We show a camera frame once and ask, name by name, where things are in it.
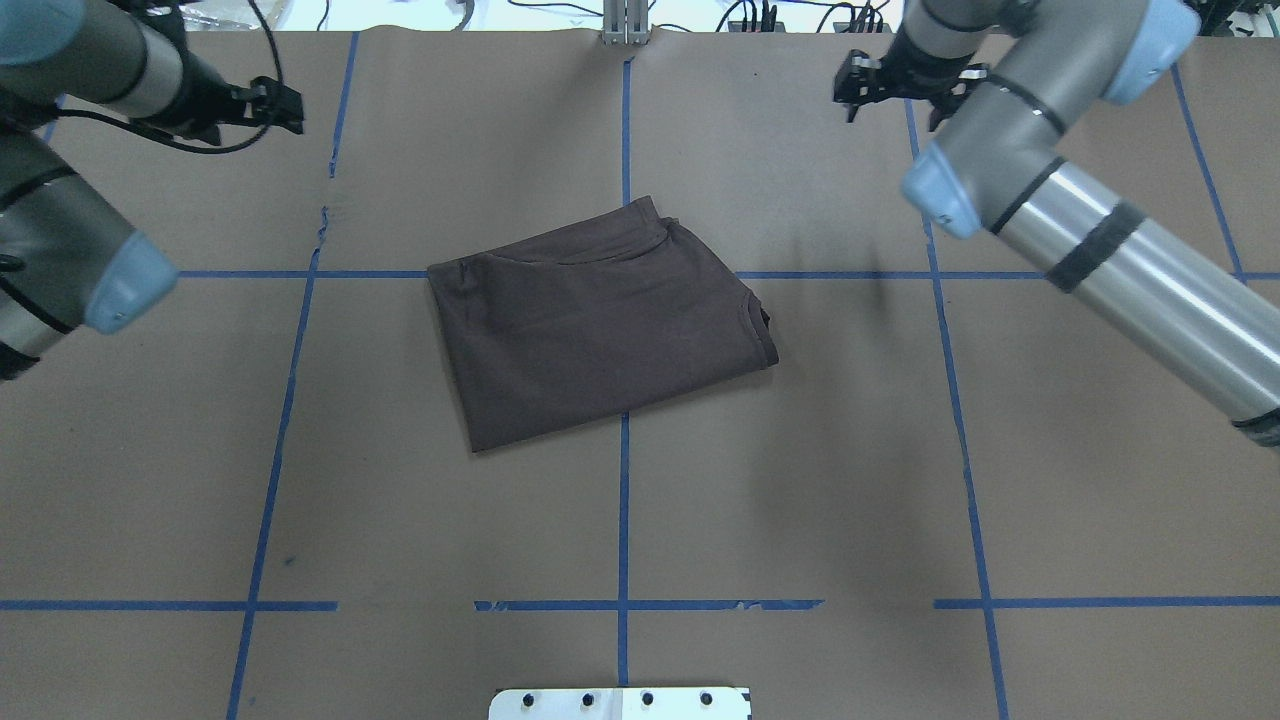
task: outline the blue tape line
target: blue tape line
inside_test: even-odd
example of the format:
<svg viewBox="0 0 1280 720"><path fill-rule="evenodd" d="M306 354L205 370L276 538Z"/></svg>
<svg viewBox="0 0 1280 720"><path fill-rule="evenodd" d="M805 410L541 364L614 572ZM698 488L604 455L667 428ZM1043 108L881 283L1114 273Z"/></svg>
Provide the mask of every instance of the blue tape line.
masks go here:
<svg viewBox="0 0 1280 720"><path fill-rule="evenodd" d="M945 281L1042 281L1043 273L1005 270L955 270L938 273ZM925 270L744 270L744 281L931 281Z"/></svg>
<svg viewBox="0 0 1280 720"><path fill-rule="evenodd" d="M1178 91L1178 105L1181 106L1183 120L1187 123L1187 135L1192 138L1192 150L1196 151L1196 161L1199 163L1201 174L1204 176L1204 187L1208 188L1208 199L1213 202L1217 227L1222 231L1226 252L1231 256L1231 268L1235 269L1235 277L1244 282L1244 265L1240 264L1240 254L1236 251L1235 238L1231 236L1231 225L1226 222L1226 211L1222 210L1222 200L1217 195L1217 183L1213 182L1213 173L1208 169L1208 160L1204 158L1204 149L1201 146L1199 133L1196 131L1196 120L1192 118L1192 109L1187 102L1187 92L1183 90L1183 73L1178 69L1178 63L1174 63L1171 74L1174 76L1174 90Z"/></svg>
<svg viewBox="0 0 1280 720"><path fill-rule="evenodd" d="M476 612L617 612L616 600L498 600L476 601Z"/></svg>
<svg viewBox="0 0 1280 720"><path fill-rule="evenodd" d="M183 270L187 279L306 279L308 270ZM426 279L426 270L317 270L316 279Z"/></svg>
<svg viewBox="0 0 1280 720"><path fill-rule="evenodd" d="M631 415L622 414L618 459L618 687L630 680L628 615L631 601Z"/></svg>
<svg viewBox="0 0 1280 720"><path fill-rule="evenodd" d="M934 610L1073 610L1087 607L1280 607L1276 594L1236 596L1151 596L1151 597L1001 597L983 602L977 598L942 598Z"/></svg>
<svg viewBox="0 0 1280 720"><path fill-rule="evenodd" d="M381 279L381 281L421 281L426 270L320 270L317 279Z"/></svg>
<svg viewBox="0 0 1280 720"><path fill-rule="evenodd" d="M632 600L637 612L722 612L726 610L764 610L769 612L808 612L824 600Z"/></svg>
<svg viewBox="0 0 1280 720"><path fill-rule="evenodd" d="M242 600L0 600L0 611L45 612L243 612ZM261 612L337 612L332 601L261 602Z"/></svg>
<svg viewBox="0 0 1280 720"><path fill-rule="evenodd" d="M737 277L744 281L927 281L933 275L910 270L746 270Z"/></svg>
<svg viewBox="0 0 1280 720"><path fill-rule="evenodd" d="M920 154L920 138L915 131L915 109L910 100L904 100L906 106L906 129L911 140L911 156ZM978 516L978 493L973 484L973 464L969 459L969 433L965 430L964 409L960 405L960 380L956 375L955 352L951 347L951 328L947 324L946 296L942 293L942 272L938 266L937 242L933 237L933 224L922 213L920 223L928 238L929 272L933 273L933 304L938 314L938 332L942 336L942 359L947 370L947 388L951 393L951 416L956 425L956 434L960 438L960 454L964 460L965 495L969 498L969 534L973 539L973 555L978 566L978 589L984 602L991 601L991 580L987 575L987 552L982 541L982 521ZM1009 698L1005 693L1005 670L1000 660L1000 638L996 634L996 614L991 607L983 609L983 619L987 625L987 652L991 656L991 676L996 684L996 708L1000 720L1009 720Z"/></svg>
<svg viewBox="0 0 1280 720"><path fill-rule="evenodd" d="M347 124L347 101L351 99L351 77L356 73L356 50L360 47L360 31L351 33L351 47L347 50L347 73L342 79L342 97L338 100L338 122L333 126L333 155L329 156L329 177L338 174L338 151L342 150L342 131Z"/></svg>
<svg viewBox="0 0 1280 720"><path fill-rule="evenodd" d="M622 63L622 205L631 204L631 63ZM622 414L618 437L618 687L630 683L627 647L631 618L631 415Z"/></svg>
<svg viewBox="0 0 1280 720"><path fill-rule="evenodd" d="M338 603L334 601L289 601L266 600L259 601L259 612L337 612Z"/></svg>
<svg viewBox="0 0 1280 720"><path fill-rule="evenodd" d="M759 610L764 612L806 612L822 607L824 600L627 600L635 612L724 612ZM613 600L498 600L476 601L476 612L617 612L622 603Z"/></svg>
<svg viewBox="0 0 1280 720"><path fill-rule="evenodd" d="M311 315L311 296L316 286L316 270L320 268L320 247L311 252L311 266L307 270L307 284L302 292L302 311L298 315L298 331L293 337L293 356L289 359L289 378L284 386L284 407L280 410L280 425L275 433L275 454L271 459L271 477L266 484L266 502L262 507L262 524L257 533L257 550L253 553L253 574L248 584L248 606L244 609L244 624L241 626L241 644L236 653L236 674L232 676L230 698L227 702L227 720L236 720L239 712L239 696L244 685L244 667L248 665L248 647L253 639L253 616L259 591L262 585L262 569L266 565L266 543L271 537L271 519L275 512L275 496L280 487L280 469L284 465L284 437L289 430L293 414L293 396L298 384L298 361L302 359L302 341L307 333L307 320Z"/></svg>
<svg viewBox="0 0 1280 720"><path fill-rule="evenodd" d="M183 279L305 279L306 270L182 270Z"/></svg>
<svg viewBox="0 0 1280 720"><path fill-rule="evenodd" d="M742 270L744 281L929 281L927 270ZM1016 270L948 270L945 281L1042 281L1044 275ZM307 270L183 270L187 279L306 279ZM1245 273L1248 278L1280 279L1280 273ZM426 270L319 270L316 279L429 279Z"/></svg>
<svg viewBox="0 0 1280 720"><path fill-rule="evenodd" d="M58 100L54 101L54 105L58 105L58 109L61 110L63 105L65 102L67 102L67 95L59 95ZM58 119L56 118L52 122L50 122L47 126L45 126L45 135L41 136L41 140L45 141L45 145L49 145L49 141L54 138L54 131L55 129L58 129Z"/></svg>
<svg viewBox="0 0 1280 720"><path fill-rule="evenodd" d="M0 610L50 612L243 612L242 600L0 600Z"/></svg>
<svg viewBox="0 0 1280 720"><path fill-rule="evenodd" d="M631 204L631 61L622 63L622 204Z"/></svg>

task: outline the black band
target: black band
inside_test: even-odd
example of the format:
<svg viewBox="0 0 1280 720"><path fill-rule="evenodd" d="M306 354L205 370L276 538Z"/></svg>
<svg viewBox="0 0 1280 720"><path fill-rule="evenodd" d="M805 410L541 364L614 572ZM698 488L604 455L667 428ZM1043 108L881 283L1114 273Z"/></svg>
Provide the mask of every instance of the black band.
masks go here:
<svg viewBox="0 0 1280 720"><path fill-rule="evenodd" d="M954 23L948 23L947 20L943 20L942 18L940 18L937 15L937 13L933 12L933 8L929 8L929 1L928 0L920 0L920 6L924 8L924 14L929 15L929 19L932 19L933 22L938 23L940 26L942 26L942 27L945 27L947 29L955 31L955 32L982 32L982 31L987 29L988 27L991 27L991 26L970 26L970 27L965 27L965 26L957 26L957 24L954 24Z"/></svg>
<svg viewBox="0 0 1280 720"><path fill-rule="evenodd" d="M1121 200L1110 215L1084 236L1084 242L1076 245L1066 258L1053 265L1052 270L1044 273L1044 279L1062 292L1074 291L1093 274L1093 270L1110 260L1146 219L1147 215L1142 210Z"/></svg>
<svg viewBox="0 0 1280 720"><path fill-rule="evenodd" d="M1012 92L1014 95L1018 96L1019 100L1027 102L1027 105L1032 110L1043 115L1043 118L1048 120L1048 124L1053 126L1053 129L1057 131L1059 137L1066 135L1066 123L1062 122L1062 118L1057 117L1057 113L1055 113L1052 108L1046 105L1030 90L1027 90L1025 87L1018 85L1016 82L1004 76L997 76L996 73L991 73L989 76L987 76L987 83L995 85L996 87L1001 87L1004 90L1007 90L1009 92Z"/></svg>
<svg viewBox="0 0 1280 720"><path fill-rule="evenodd" d="M1231 424L1262 447L1280 447L1280 407L1261 418Z"/></svg>
<svg viewBox="0 0 1280 720"><path fill-rule="evenodd" d="M27 357L0 342L0 380L13 380L40 363L40 357Z"/></svg>
<svg viewBox="0 0 1280 720"><path fill-rule="evenodd" d="M55 331L63 334L67 334L76 329L68 325L67 323L59 320L58 318L50 315L49 313L46 313L44 307L36 305L29 297L23 295L20 290L13 287L13 283L10 283L9 279L5 278L4 275L0 275L0 291L6 292L9 297L13 299L14 302L26 307L28 313L31 313L36 318L40 318L40 322L45 323L50 328L54 328Z"/></svg>
<svg viewBox="0 0 1280 720"><path fill-rule="evenodd" d="M1065 164L1066 164L1066 158L1057 156L1053 159L1052 163L1048 164L1047 168L1041 170L1041 174L1036 176L1036 179L1033 179L1030 184L1023 188L1023 191L1018 195L1018 199L1014 200L1014 202L1005 209L1005 211L1000 215L1000 218L997 218L996 222L991 224L991 228L988 228L991 229L991 234L1000 234L1000 231L1005 229L1005 225L1009 224L1009 220L1014 219L1014 215L1018 213L1018 209L1025 205L1027 201L1032 199L1032 195L1036 195L1036 191L1039 190L1039 186L1044 184L1044 181L1053 177L1053 173L1056 173L1057 169Z"/></svg>
<svg viewBox="0 0 1280 720"><path fill-rule="evenodd" d="M9 192L0 195L0 213L4 213L23 197L31 195L32 192L36 192L37 190L45 187L46 184L54 182L55 179L67 178L74 174L76 170L70 169L69 165L63 165L60 168L54 168L47 173L40 173L38 176L31 178L29 181L14 186L13 188L9 190Z"/></svg>

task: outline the wire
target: wire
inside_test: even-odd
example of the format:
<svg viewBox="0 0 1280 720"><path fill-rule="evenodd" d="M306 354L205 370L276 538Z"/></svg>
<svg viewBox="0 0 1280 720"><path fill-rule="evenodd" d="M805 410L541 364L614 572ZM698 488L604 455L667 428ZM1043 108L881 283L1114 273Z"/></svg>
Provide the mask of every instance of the wire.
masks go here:
<svg viewBox="0 0 1280 720"><path fill-rule="evenodd" d="M575 5L572 3L518 3L517 0L507 0L507 4L515 5L517 8L535 8L535 9L572 8L575 10L581 10L581 12L586 13L588 15L593 15L593 17L596 17L596 18L603 18L604 17L604 13L600 13L599 10L593 10L590 8L584 8L581 5Z"/></svg>
<svg viewBox="0 0 1280 720"><path fill-rule="evenodd" d="M471 17L476 14L476 0L457 0L458 3L465 3L466 8L462 10L462 22L453 28L453 32L462 32L467 29L471 24Z"/></svg>
<svg viewBox="0 0 1280 720"><path fill-rule="evenodd" d="M257 0L247 0L247 3L248 6L253 10L253 14L257 17L257 22L262 23L262 31L266 32L266 44L271 49L271 63L275 64L276 86L271 88L271 99L268 104L268 110L264 114L262 127L259 128L259 131L253 133L253 136L246 140L244 142L239 142L228 147L201 147L198 145L187 145L184 142L178 142L173 140L172 137L157 129L134 126L119 118L113 118L110 115L104 115L101 113L93 113L92 110L59 110L58 117L87 118L91 120L97 120L100 123L106 123L111 127L120 128L125 132L131 132L145 140L150 140L151 142L157 142L160 145L164 145L165 147L182 150L183 152L192 152L195 155L229 155L232 152L238 152L241 150L244 150L246 147L256 143L259 140L262 140L262 136L265 136L266 132L271 129L271 123L275 120L276 105L280 101L280 88L284 87L284 67L280 64L280 49L276 47L275 45L275 33L271 32L271 26L266 22L266 18L262 15L261 8L257 6Z"/></svg>
<svg viewBox="0 0 1280 720"><path fill-rule="evenodd" d="M815 29L813 32L814 33L822 32L822 26L827 24L827 18L829 18L832 13L835 13L836 10L838 10L841 8L847 8L849 9L849 26L852 27L852 24L856 22L858 8L854 8L852 4L850 4L850 3L833 3L833 4L831 4L831 5L827 6L827 12L823 13L822 14L822 19L818 20L818 29Z"/></svg>
<svg viewBox="0 0 1280 720"><path fill-rule="evenodd" d="M755 9L755 0L733 0L733 4L730 5L727 10L724 10L723 15L721 15L721 22L716 24L716 31L714 32L719 32L721 28L724 27L724 23L728 20L730 13L732 13L735 9L737 9L739 5L742 5L742 32L746 32L746 23L748 23L748 19L746 19L746 4L748 3L751 4L751 9L754 10Z"/></svg>

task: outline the folded cloth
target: folded cloth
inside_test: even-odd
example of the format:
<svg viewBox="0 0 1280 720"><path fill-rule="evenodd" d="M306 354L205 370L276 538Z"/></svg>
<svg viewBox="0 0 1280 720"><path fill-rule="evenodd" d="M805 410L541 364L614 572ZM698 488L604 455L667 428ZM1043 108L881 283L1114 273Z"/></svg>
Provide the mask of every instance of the folded cloth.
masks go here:
<svg viewBox="0 0 1280 720"><path fill-rule="evenodd" d="M778 361L755 293L649 197L428 273L474 452Z"/></svg>

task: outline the brown cloth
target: brown cloth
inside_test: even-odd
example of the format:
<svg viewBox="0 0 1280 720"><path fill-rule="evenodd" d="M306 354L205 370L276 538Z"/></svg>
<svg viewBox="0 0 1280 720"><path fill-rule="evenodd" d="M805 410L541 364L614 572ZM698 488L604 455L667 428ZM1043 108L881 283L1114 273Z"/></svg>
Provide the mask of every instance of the brown cloth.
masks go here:
<svg viewBox="0 0 1280 720"><path fill-rule="evenodd" d="M778 361L755 293L649 197L428 274L474 452Z"/></svg>

